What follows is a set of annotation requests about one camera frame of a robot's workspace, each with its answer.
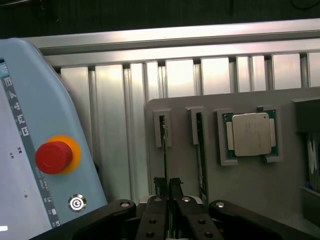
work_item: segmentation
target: emergency stop button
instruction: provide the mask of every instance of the emergency stop button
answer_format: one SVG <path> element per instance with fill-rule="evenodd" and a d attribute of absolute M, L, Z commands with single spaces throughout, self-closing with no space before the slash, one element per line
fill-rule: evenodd
<path fill-rule="evenodd" d="M 45 174 L 62 172 L 72 159 L 72 149 L 63 141 L 46 142 L 35 153 L 35 164 Z"/>

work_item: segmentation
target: black wall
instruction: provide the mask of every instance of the black wall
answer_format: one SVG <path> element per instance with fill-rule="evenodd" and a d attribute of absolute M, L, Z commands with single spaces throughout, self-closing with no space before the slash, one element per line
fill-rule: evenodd
<path fill-rule="evenodd" d="M 51 0 L 40 10 L 33 0 L 0 8 L 0 38 L 320 18 L 320 4 L 297 10 L 290 0 L 233 0 L 232 10 L 231 1 Z M 300 7 L 317 1 L 293 0 Z"/>

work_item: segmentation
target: icon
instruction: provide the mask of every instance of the icon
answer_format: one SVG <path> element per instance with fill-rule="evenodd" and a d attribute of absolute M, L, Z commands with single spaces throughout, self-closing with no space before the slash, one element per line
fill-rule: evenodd
<path fill-rule="evenodd" d="M 10 77 L 4 78 L 4 83 L 7 87 L 12 86 L 12 81 Z"/>
<path fill-rule="evenodd" d="M 1 73 L 8 74 L 7 65 L 1 65 L 0 70 L 1 70 Z"/>
<path fill-rule="evenodd" d="M 16 116 L 18 119 L 19 124 L 24 124 L 26 121 L 24 120 L 24 115 L 20 114 L 18 116 Z"/>
<path fill-rule="evenodd" d="M 21 132 L 24 137 L 29 135 L 29 130 L 26 126 L 21 128 Z"/>
<path fill-rule="evenodd" d="M 0 232 L 8 231 L 8 226 L 0 226 Z"/>
<path fill-rule="evenodd" d="M 17 95 L 15 95 L 14 93 L 12 93 L 11 91 L 8 91 L 8 94 L 9 94 L 9 96 L 10 96 L 11 99 L 17 97 Z"/>
<path fill-rule="evenodd" d="M 81 212 L 87 206 L 87 200 L 80 194 L 72 195 L 68 200 L 69 208 L 74 212 Z"/>
<path fill-rule="evenodd" d="M 16 109 L 16 110 L 20 110 L 21 109 L 20 104 L 18 102 L 15 103 L 13 108 Z"/>

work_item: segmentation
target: cable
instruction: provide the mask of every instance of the cable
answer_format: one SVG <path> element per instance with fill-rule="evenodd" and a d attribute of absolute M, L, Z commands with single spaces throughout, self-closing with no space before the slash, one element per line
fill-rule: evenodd
<path fill-rule="evenodd" d="M 290 0 L 290 3 L 292 5 L 292 7 L 294 7 L 295 9 L 297 10 L 310 10 L 310 9 L 313 9 L 314 7 L 318 6 L 320 4 L 320 0 L 317 1 L 316 3 L 310 5 L 310 6 L 297 6 L 295 3 L 294 3 L 294 0 Z"/>

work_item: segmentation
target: bolt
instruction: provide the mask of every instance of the bolt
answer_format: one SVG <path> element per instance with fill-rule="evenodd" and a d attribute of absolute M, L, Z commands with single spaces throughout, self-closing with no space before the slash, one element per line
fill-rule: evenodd
<path fill-rule="evenodd" d="M 190 199 L 189 197 L 187 197 L 187 196 L 184 196 L 184 197 L 182 198 L 182 201 L 185 201 L 185 202 L 187 203 L 187 202 L 190 202 L 191 199 Z"/>
<path fill-rule="evenodd" d="M 121 203 L 121 207 L 126 208 L 126 207 L 129 207 L 129 206 L 130 206 L 130 204 L 127 203 L 127 202 Z"/>
<path fill-rule="evenodd" d="M 217 202 L 215 204 L 218 208 L 224 208 L 225 207 L 225 204 L 223 202 Z"/>

